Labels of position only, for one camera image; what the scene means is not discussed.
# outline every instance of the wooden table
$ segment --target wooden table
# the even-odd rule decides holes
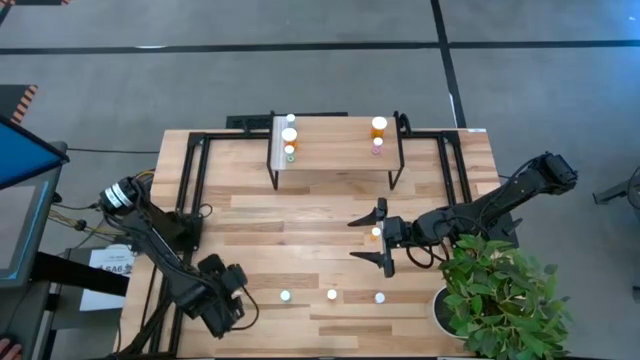
[[[295,127],[298,131],[295,161],[287,162],[284,152],[282,130],[287,128],[285,116],[273,119],[271,131],[271,152],[269,153],[269,171],[273,188],[278,189],[278,173],[280,171],[386,171],[389,174],[389,185],[394,189],[402,172],[404,159],[402,140],[398,137],[396,119],[387,118],[384,131],[384,143],[379,155],[373,154],[371,139],[371,120],[373,117],[296,117]],[[391,172],[397,171],[395,180]]]
[[[152,188],[152,200],[173,210],[188,132],[165,132]],[[485,132],[460,130],[472,195],[499,185]],[[288,173],[276,193],[265,171],[267,140],[224,140],[211,144],[203,203],[213,206],[206,218],[194,263],[218,253],[248,274],[248,289],[260,306],[260,320],[243,332],[214,339],[200,319],[183,320],[179,357],[286,356],[430,356],[465,354],[460,340],[445,335],[434,322],[431,302],[444,286],[436,269],[412,265],[403,251],[394,253],[396,275],[384,278],[371,263],[351,251],[377,251],[368,227],[348,228],[349,221],[371,211],[376,198],[389,199],[389,211],[406,220],[447,204],[435,140],[404,140],[405,175],[395,191],[386,174],[367,171]],[[457,171],[448,151],[454,180]],[[197,163],[198,154],[194,156]],[[191,181],[197,164],[192,167]],[[462,199],[459,184],[456,195]],[[136,259],[122,312],[122,341],[140,329],[153,265]],[[160,276],[151,294],[156,304]],[[328,289],[338,298],[329,301]],[[287,289],[292,301],[283,304]],[[384,304],[374,294],[386,295]],[[245,301],[249,323],[255,311]],[[168,346],[173,311],[163,328],[161,350]]]

